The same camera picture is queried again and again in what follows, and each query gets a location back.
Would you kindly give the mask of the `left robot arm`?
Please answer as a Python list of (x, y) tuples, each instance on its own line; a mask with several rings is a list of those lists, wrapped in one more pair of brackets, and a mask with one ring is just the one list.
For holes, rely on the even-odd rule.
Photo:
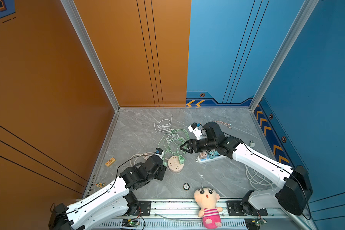
[(153, 154), (144, 163), (126, 168), (113, 182), (87, 198), (68, 206), (63, 203), (55, 206), (48, 228), (91, 230), (110, 218), (134, 214), (139, 202), (133, 191), (151, 180), (163, 180), (165, 171), (162, 156)]

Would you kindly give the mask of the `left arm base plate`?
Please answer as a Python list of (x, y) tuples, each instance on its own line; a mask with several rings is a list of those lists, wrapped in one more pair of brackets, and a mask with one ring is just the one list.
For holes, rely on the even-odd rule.
[(150, 200), (140, 200), (138, 207), (137, 207), (137, 210), (136, 210), (136, 215), (148, 217), (148, 216), (150, 216), (150, 211), (151, 211), (151, 201)]

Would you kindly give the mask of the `white blue power strip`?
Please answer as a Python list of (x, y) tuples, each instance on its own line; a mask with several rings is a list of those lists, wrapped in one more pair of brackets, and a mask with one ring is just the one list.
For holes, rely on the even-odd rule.
[(205, 163), (211, 163), (214, 161), (218, 161), (221, 159), (225, 159), (226, 156), (223, 155), (213, 155), (213, 154), (208, 154), (207, 152), (202, 152), (197, 156), (196, 162), (199, 164), (205, 164)]

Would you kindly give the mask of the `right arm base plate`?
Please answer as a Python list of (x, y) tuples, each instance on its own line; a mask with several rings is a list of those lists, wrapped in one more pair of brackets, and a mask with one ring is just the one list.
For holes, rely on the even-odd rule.
[(248, 202), (241, 202), (239, 200), (229, 200), (226, 202), (229, 216), (267, 216), (266, 209), (255, 209)]

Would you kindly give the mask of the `teal charger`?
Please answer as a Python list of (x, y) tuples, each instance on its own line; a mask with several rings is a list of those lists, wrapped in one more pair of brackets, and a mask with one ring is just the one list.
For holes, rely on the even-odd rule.
[(216, 157), (215, 152), (214, 151), (208, 151), (207, 155), (209, 156), (210, 159), (214, 159)]

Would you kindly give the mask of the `pink charger adapter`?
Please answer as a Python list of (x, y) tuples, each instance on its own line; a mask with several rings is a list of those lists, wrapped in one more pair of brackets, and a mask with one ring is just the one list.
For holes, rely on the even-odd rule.
[(199, 154), (199, 158), (200, 158), (201, 160), (206, 159), (207, 156), (208, 156), (208, 155), (207, 155), (206, 152), (201, 152), (201, 153)]

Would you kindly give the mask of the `round pink power socket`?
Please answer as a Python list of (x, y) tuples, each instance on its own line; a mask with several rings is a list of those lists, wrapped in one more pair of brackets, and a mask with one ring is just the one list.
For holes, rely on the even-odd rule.
[(168, 160), (168, 168), (173, 173), (179, 173), (183, 170), (184, 163), (180, 164), (179, 157), (178, 156), (172, 156)]

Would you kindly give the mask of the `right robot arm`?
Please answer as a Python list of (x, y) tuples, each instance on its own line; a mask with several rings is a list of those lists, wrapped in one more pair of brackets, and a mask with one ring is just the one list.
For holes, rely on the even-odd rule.
[(246, 215), (253, 215), (261, 209), (282, 208), (300, 216), (308, 208), (313, 189), (304, 167), (299, 165), (293, 168), (266, 157), (240, 138), (222, 132), (215, 122), (203, 126), (193, 123), (188, 129), (194, 133), (195, 139), (184, 142), (180, 150), (190, 154), (215, 150), (221, 156), (245, 164), (272, 182), (272, 189), (250, 190), (242, 198), (241, 208)]

